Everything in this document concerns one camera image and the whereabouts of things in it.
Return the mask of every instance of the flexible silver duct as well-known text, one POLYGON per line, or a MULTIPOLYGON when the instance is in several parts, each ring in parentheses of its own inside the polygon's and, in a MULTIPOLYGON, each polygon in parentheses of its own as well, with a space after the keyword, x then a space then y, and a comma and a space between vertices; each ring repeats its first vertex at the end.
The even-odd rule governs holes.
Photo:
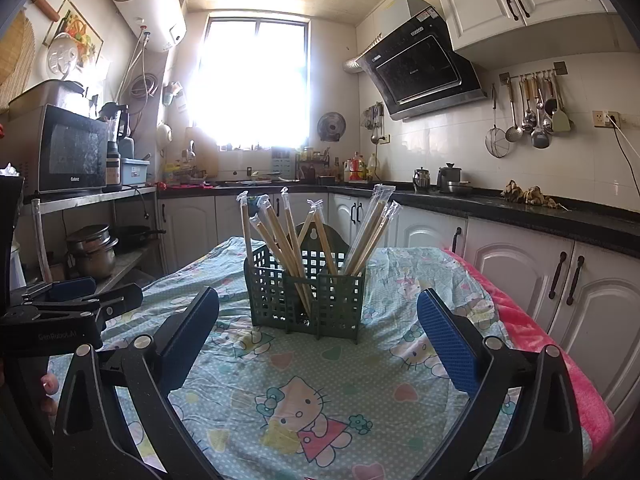
POLYGON ((342 64, 342 68, 345 72, 349 74, 357 74, 358 72, 362 72, 362 67, 358 64, 358 59, 361 56, 364 56, 369 50, 375 47, 378 43, 382 41, 382 33, 378 34, 377 38, 371 42, 371 44, 365 49, 365 51, 352 59, 345 61, 342 64))

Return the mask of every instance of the range hood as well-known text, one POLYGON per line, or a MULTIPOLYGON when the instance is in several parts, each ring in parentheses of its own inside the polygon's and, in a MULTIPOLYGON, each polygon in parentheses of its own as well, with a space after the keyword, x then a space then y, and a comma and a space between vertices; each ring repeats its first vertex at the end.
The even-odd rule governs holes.
POLYGON ((355 62, 378 88, 393 120, 486 98, 474 67, 453 52, 447 23, 433 6, 395 0, 380 23, 382 38, 355 62))

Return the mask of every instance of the range hood glass panel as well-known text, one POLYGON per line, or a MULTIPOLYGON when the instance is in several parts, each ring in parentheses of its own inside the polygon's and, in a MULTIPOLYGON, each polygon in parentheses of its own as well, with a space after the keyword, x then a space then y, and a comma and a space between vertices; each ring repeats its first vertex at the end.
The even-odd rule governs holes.
POLYGON ((437 92, 460 83, 460 76, 433 36, 376 67, 397 103, 423 95, 425 88, 437 92))

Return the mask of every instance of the dish rack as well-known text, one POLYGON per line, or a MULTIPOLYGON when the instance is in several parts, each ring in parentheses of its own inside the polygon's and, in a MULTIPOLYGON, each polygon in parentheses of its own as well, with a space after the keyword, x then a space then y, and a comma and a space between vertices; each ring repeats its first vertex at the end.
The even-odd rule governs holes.
MULTIPOLYGON (((298 234, 301 230, 302 224, 296 227, 298 234)), ((340 269, 349 245, 330 226, 325 225, 324 230, 340 269)), ((330 275, 315 222, 311 222, 300 248, 306 278, 289 276, 266 245, 253 252, 253 267, 244 261, 252 323, 254 326, 279 328, 287 333, 314 334, 316 339, 322 336, 351 339, 357 344, 365 271, 358 276, 330 275), (311 288, 311 316, 303 308, 296 284, 311 288)))

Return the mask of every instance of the water heater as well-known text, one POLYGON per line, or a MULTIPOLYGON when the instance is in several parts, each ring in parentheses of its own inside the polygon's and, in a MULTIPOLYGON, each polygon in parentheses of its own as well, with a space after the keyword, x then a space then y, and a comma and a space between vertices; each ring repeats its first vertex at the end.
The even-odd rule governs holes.
POLYGON ((135 35, 146 26, 151 33, 147 47, 165 52, 182 41, 187 32, 179 0, 113 0, 135 35))

